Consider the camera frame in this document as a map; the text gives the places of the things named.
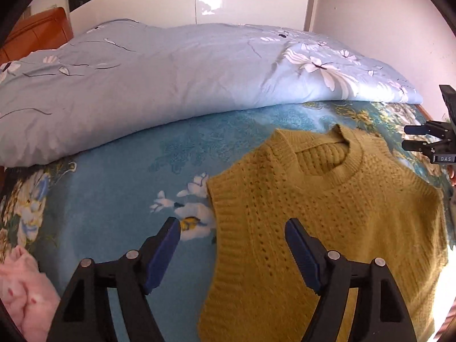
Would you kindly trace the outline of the light blue floral quilt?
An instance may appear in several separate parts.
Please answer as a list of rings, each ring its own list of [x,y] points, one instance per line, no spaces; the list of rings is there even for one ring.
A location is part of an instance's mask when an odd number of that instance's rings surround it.
[[[48,164],[211,113],[326,100],[423,98],[391,66],[317,33],[117,19],[1,65],[1,165]]]

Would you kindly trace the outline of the teal floral bed sheet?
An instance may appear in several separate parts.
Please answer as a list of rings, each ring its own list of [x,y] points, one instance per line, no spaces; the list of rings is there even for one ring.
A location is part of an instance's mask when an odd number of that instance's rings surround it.
[[[205,183],[277,128],[326,132],[344,124],[381,135],[423,180],[452,189],[427,158],[401,147],[404,127],[424,116],[403,103],[316,102],[216,113],[154,127],[52,164],[12,168],[1,191],[1,253],[23,245],[58,292],[77,263],[116,259],[174,216],[182,243],[150,296],[167,341],[197,341],[216,260]]]

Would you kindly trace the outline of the pink fleece blanket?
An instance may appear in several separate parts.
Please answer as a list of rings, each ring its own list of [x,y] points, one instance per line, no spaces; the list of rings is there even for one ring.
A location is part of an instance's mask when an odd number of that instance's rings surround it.
[[[27,341],[45,341],[60,297],[35,258],[17,245],[1,264],[1,301]]]

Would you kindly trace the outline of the orange wooden headboard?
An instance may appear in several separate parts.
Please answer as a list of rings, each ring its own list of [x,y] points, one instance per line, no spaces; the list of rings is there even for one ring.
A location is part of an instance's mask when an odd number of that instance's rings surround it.
[[[19,60],[38,50],[58,49],[74,38],[63,7],[19,20],[1,47],[1,64]]]

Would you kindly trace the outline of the mustard yellow knit vest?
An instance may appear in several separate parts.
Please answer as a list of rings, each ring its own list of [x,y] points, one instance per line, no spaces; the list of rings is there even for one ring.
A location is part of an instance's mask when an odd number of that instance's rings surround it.
[[[341,125],[325,134],[276,130],[207,188],[217,256],[199,319],[202,341],[304,336],[318,298],[284,238],[292,218],[350,260],[384,258],[417,339],[433,334],[434,293],[447,264],[442,193],[381,137]]]

